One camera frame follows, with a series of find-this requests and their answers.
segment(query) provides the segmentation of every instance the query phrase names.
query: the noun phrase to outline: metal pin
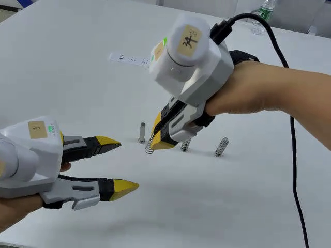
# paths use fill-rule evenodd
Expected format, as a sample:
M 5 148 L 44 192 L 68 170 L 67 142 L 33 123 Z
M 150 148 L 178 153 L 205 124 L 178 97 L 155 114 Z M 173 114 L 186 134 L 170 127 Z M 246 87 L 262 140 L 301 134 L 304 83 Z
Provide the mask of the metal pin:
M 228 144 L 229 144 L 229 139 L 227 137 L 223 138 L 215 151 L 215 156 L 220 157 L 225 151 Z
M 146 129 L 146 124 L 144 122 L 142 122 L 140 124 L 140 134 L 139 134 L 139 143 L 143 144 L 146 142 L 145 140 L 145 129 Z
M 190 143 L 191 143 L 191 138 L 190 139 L 188 139 L 188 140 L 186 140 L 186 141 L 184 141 L 183 143 L 182 143 L 182 147 L 180 148 L 183 152 L 185 152 L 185 151 L 187 151 L 188 150 L 188 147 L 190 146 Z

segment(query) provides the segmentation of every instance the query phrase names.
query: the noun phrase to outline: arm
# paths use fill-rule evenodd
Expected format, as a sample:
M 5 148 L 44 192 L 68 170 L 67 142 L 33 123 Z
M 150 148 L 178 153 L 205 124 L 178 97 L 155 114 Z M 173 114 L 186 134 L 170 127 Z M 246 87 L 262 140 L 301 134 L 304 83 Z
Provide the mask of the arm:
M 331 76 L 247 61 L 207 103 L 210 115 L 281 110 L 331 150 Z

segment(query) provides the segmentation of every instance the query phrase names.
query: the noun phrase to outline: green logo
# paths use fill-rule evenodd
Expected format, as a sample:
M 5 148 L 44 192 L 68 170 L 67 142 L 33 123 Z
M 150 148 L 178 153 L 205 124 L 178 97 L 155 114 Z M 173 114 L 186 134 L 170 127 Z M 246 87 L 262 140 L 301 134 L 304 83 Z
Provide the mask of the green logo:
M 272 9 L 265 9 L 265 8 L 260 8 L 258 12 L 258 16 L 262 17 L 264 20 L 268 21 L 271 17 L 271 14 L 273 13 Z

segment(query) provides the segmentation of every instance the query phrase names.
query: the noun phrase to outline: beige label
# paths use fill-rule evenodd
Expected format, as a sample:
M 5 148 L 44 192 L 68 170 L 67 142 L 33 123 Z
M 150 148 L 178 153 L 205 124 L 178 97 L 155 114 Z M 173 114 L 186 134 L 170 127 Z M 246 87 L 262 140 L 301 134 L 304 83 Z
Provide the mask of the beige label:
M 5 171 L 5 167 L 6 167 L 6 163 L 0 161 L 0 176 L 1 176 L 2 173 Z
M 47 138 L 45 122 L 43 121 L 30 121 L 27 123 L 29 126 L 30 138 Z
M 164 50 L 164 45 L 163 45 L 163 41 L 161 41 L 158 44 L 158 46 L 155 48 L 155 51 L 154 51 L 155 61 L 157 61 L 159 59 L 163 50 Z
M 188 57 L 192 57 L 197 49 L 198 42 L 201 38 L 201 31 L 191 25 L 186 25 L 180 42 L 177 47 L 177 52 Z

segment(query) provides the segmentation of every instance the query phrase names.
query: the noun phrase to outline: white power strip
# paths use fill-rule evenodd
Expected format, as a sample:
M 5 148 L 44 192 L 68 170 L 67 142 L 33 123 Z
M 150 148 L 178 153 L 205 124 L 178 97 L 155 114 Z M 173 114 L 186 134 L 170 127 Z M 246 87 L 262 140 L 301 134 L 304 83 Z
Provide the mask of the white power strip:
M 129 64 L 129 65 L 149 67 L 148 58 L 127 56 L 127 55 L 124 55 L 123 53 L 119 53 L 119 52 L 112 52 L 109 55 L 108 60 L 121 62 L 121 63 Z

